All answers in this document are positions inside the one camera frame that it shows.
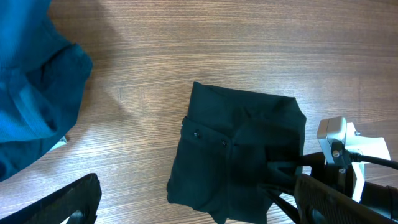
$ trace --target crumpled blue fabric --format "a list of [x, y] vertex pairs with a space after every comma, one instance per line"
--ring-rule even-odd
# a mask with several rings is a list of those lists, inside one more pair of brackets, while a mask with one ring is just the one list
[[77, 121], [93, 64], [47, 17], [50, 0], [0, 1], [0, 181], [42, 157]]

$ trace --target blue garment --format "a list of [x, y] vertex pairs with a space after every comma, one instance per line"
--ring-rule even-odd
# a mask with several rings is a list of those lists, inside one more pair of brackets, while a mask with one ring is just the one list
[[0, 181], [75, 125], [92, 62], [46, 16], [50, 0], [0, 1]]

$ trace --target button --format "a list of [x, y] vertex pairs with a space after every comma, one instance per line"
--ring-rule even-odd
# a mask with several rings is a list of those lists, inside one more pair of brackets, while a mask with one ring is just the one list
[[226, 147], [226, 145], [227, 145], [226, 141], [225, 141], [225, 140], [221, 140], [221, 145], [222, 145], [223, 147]]
[[196, 138], [200, 138], [199, 130], [195, 130], [195, 132], [193, 133], [193, 135], [194, 135]]

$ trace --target wooden table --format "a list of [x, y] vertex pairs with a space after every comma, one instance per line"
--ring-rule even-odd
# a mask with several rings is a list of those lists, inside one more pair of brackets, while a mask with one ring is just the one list
[[[0, 217], [95, 172], [97, 223], [213, 223], [165, 198], [194, 80], [297, 97], [305, 153], [345, 116], [398, 160], [396, 0], [56, 0], [49, 16], [95, 67], [70, 142], [0, 183]], [[392, 169], [366, 178], [398, 187]]]

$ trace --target dark clothing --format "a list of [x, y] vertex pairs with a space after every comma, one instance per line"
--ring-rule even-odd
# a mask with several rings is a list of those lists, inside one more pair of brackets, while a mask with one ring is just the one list
[[46, 16], [50, 0], [0, 1], [0, 181], [76, 123], [92, 62]]
[[277, 179], [267, 162], [302, 155], [305, 122], [295, 98], [195, 82], [167, 200], [208, 212], [217, 223], [266, 223], [272, 201], [257, 185]]

